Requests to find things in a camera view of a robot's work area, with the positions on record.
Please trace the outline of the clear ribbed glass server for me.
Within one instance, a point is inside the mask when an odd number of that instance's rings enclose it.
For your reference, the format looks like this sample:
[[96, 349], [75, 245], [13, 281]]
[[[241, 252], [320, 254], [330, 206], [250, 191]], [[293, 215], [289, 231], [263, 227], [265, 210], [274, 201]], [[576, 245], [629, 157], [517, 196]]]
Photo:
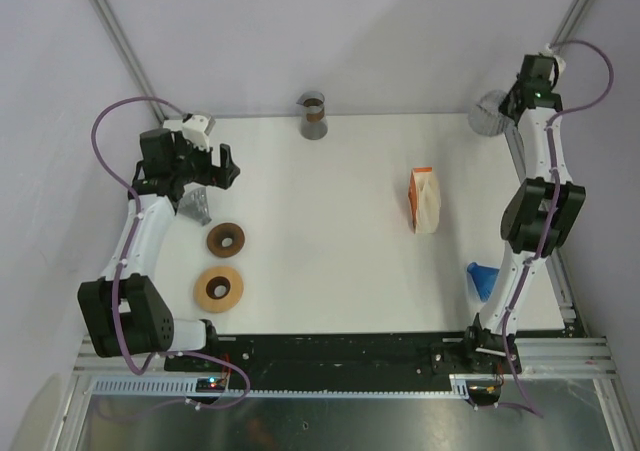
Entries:
[[505, 91], [491, 90], [473, 104], [468, 113], [468, 123], [473, 132], [485, 137], [496, 137], [505, 132], [509, 120], [499, 107], [506, 96]]

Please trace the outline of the blue ribbed cone dripper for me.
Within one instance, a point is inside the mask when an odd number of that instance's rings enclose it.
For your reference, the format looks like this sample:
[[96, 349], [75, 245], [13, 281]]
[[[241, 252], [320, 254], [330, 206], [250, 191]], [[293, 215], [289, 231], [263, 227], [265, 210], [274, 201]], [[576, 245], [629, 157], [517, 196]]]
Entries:
[[492, 294], [499, 269], [490, 266], [480, 265], [471, 262], [466, 268], [467, 274], [471, 278], [474, 289], [481, 302], [486, 303]]

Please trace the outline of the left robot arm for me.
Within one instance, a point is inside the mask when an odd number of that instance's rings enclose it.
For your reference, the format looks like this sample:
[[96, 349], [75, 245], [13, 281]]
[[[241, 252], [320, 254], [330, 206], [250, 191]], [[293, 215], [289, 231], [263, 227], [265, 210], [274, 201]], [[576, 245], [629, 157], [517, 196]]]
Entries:
[[134, 177], [120, 179], [128, 215], [116, 250], [101, 276], [80, 285], [77, 298], [96, 354], [102, 358], [186, 351], [197, 369], [214, 368], [220, 345], [207, 320], [180, 320], [153, 283], [159, 251], [186, 186], [228, 189], [239, 176], [231, 148], [200, 149], [181, 131], [155, 129], [140, 136]]

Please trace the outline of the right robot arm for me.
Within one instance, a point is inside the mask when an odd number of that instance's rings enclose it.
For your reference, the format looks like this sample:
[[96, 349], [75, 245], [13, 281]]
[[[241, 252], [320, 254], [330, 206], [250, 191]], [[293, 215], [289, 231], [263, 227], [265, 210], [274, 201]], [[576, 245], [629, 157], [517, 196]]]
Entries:
[[556, 57], [525, 56], [495, 112], [499, 126], [513, 128], [522, 139], [525, 176], [501, 219], [505, 247], [496, 281], [463, 339], [461, 359], [473, 372], [517, 361], [519, 307], [547, 258], [566, 241], [586, 199], [564, 159], [559, 76]]

